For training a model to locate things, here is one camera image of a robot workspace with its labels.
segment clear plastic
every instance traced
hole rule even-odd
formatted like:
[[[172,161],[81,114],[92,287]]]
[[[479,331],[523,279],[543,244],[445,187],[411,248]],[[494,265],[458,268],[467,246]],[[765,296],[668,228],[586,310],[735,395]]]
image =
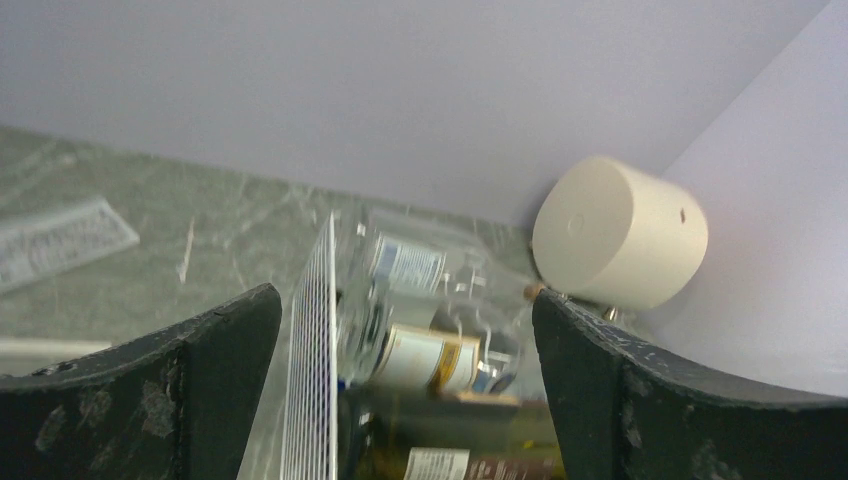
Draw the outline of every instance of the clear plastic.
[[[470,232],[367,207],[337,217],[342,289],[369,278],[394,291],[483,300],[511,321],[529,320],[523,291],[535,280],[497,262]]]
[[[522,335],[522,358],[518,366],[515,381],[509,385],[503,394],[530,402],[548,402],[545,391],[545,381],[542,378],[542,364],[539,360],[539,352],[536,349],[536,341],[532,331]]]

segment gray marble surface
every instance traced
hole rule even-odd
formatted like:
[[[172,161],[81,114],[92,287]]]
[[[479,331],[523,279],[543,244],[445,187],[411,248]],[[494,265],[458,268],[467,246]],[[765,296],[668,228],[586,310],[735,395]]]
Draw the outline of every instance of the gray marble surface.
[[[263,282],[285,302],[330,209],[359,202],[473,231],[506,266],[532,274],[528,236],[515,228],[0,128],[0,220],[95,195],[135,228],[141,244],[0,295],[0,336],[118,344]],[[288,333],[284,318],[239,479],[279,478]]]

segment glass bottle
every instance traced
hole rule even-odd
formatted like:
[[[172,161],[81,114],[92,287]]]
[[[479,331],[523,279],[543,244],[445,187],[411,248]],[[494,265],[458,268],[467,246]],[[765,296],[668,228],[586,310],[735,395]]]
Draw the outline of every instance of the glass bottle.
[[[518,329],[484,300],[416,295],[365,278],[348,285],[337,318],[346,384],[498,393],[521,364]]]
[[[483,397],[343,392],[339,480],[565,479],[547,405]]]

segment wire rack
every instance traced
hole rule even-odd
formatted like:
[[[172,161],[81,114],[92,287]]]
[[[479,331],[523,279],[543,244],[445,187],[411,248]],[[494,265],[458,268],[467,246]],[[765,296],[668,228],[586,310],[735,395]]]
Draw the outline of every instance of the wire rack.
[[[280,480],[335,480],[335,216],[321,229],[292,298]]]

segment beige cylindrical device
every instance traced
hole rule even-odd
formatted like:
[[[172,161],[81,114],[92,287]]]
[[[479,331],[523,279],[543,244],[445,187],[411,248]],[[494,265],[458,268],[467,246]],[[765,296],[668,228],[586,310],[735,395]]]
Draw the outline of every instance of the beige cylindrical device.
[[[706,249],[707,221],[688,192],[610,157],[569,170],[533,227],[533,257],[548,285],[634,310],[680,291]]]

